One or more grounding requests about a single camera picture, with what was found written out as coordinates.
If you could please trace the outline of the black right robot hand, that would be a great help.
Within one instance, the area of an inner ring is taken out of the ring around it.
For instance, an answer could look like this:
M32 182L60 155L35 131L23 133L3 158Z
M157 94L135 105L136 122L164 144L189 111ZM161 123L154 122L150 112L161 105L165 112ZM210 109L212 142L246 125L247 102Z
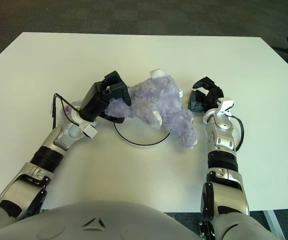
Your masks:
M218 107L218 99L224 94L220 87L208 77L197 81L193 87L188 101L188 109L194 113L207 112Z

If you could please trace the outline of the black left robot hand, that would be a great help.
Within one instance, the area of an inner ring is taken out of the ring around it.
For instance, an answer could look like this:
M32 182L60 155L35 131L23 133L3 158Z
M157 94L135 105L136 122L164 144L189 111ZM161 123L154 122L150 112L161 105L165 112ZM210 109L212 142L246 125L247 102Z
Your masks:
M80 117L88 122L93 122L97 117L101 117L113 123L123 123L123 117L108 116L104 113L111 99L122 99L126 105L131 105L128 88L116 71L109 73L102 81L92 85L82 101L79 109Z

